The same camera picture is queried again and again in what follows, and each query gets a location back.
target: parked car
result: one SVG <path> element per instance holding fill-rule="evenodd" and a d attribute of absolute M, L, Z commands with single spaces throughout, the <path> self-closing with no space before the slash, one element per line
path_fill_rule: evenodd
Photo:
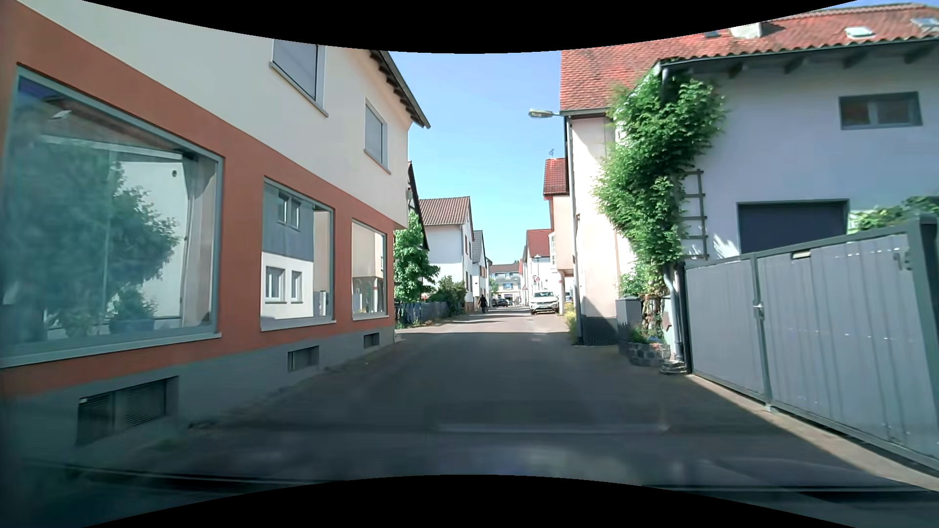
<path fill-rule="evenodd" d="M 538 312 L 558 313 L 561 308 L 558 305 L 558 298 L 553 291 L 536 291 L 529 301 L 529 311 L 532 315 Z"/>

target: fence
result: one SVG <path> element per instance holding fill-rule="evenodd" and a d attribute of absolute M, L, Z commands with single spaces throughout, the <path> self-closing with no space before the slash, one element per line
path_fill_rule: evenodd
<path fill-rule="evenodd" d="M 689 264 L 696 375 L 939 469 L 936 220 Z"/>
<path fill-rule="evenodd" d="M 447 303 L 396 303 L 394 305 L 394 320 L 404 324 L 445 318 L 450 314 L 450 305 Z"/>

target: asphalt road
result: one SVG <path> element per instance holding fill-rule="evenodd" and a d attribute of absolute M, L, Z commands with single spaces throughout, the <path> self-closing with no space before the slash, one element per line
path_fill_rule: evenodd
<path fill-rule="evenodd" d="M 422 474 L 673 489 L 890 484 L 691 380 L 633 366 L 615 348 L 572 347 L 552 314 L 498 308 L 399 334 L 128 469 L 274 487 Z M 94 484 L 45 511 L 56 526 L 85 526 L 235 493 L 154 489 L 157 480 Z"/>

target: green tree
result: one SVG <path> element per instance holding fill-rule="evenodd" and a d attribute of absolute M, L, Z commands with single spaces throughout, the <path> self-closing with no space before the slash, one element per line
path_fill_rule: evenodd
<path fill-rule="evenodd" d="M 467 287 L 463 281 L 454 282 L 451 275 L 447 275 L 439 280 L 437 290 L 431 294 L 428 301 L 434 303 L 447 303 L 450 307 L 450 315 L 458 316 L 463 313 L 463 304 L 466 301 Z"/>
<path fill-rule="evenodd" d="M 440 266 L 434 266 L 423 248 L 423 227 L 417 213 L 408 215 L 408 228 L 394 232 L 394 297 L 404 303 L 416 303 L 424 293 L 434 291 L 434 278 Z"/>

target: wall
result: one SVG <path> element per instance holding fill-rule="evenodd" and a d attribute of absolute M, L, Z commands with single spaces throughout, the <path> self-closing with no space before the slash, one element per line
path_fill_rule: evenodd
<path fill-rule="evenodd" d="M 618 236 L 607 217 L 596 209 L 593 185 L 606 155 L 612 130 L 603 117 L 572 119 L 573 166 L 577 213 L 577 262 L 582 314 L 616 318 L 617 285 L 633 260 L 629 243 Z"/>
<path fill-rule="evenodd" d="M 754 69 L 718 81 L 729 113 L 698 162 L 712 258 L 740 253 L 738 202 L 849 199 L 851 210 L 866 210 L 939 194 L 939 55 L 847 70 L 808 63 L 788 75 Z M 922 126 L 840 128 L 840 96 L 906 91 L 919 92 Z"/>
<path fill-rule="evenodd" d="M 559 270 L 574 269 L 574 233 L 571 226 L 571 197 L 552 196 L 554 218 L 554 259 Z"/>
<path fill-rule="evenodd" d="M 272 39 L 91 2 L 22 3 L 355 195 L 400 228 L 408 225 L 403 198 L 411 120 L 367 50 L 327 49 L 326 117 L 269 66 Z M 389 124 L 390 175 L 363 152 L 366 98 Z"/>

